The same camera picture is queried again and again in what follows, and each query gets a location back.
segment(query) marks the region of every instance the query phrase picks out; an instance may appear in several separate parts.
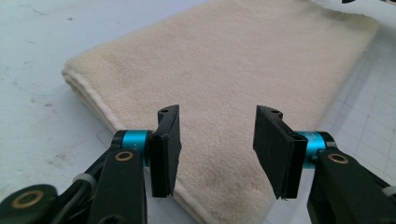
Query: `towel fold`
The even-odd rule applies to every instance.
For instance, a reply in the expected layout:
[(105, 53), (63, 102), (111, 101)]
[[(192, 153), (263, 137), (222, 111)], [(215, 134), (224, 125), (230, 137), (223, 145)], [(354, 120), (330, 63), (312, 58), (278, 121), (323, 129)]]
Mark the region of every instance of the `towel fold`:
[(303, 0), (214, 0), (91, 49), (66, 82), (109, 129), (180, 105), (175, 198), (200, 223), (260, 223), (275, 199), (252, 149), (256, 105), (315, 130), (377, 23)]

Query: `folded towel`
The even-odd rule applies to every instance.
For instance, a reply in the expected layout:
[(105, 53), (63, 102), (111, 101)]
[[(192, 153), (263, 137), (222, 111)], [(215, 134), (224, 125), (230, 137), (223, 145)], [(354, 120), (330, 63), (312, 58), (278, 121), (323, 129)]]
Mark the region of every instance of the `folded towel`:
[(302, 0), (214, 0), (89, 50), (66, 82), (115, 132), (180, 105), (175, 198), (200, 223), (259, 223), (275, 199), (252, 149), (256, 105), (315, 130), (377, 23)]

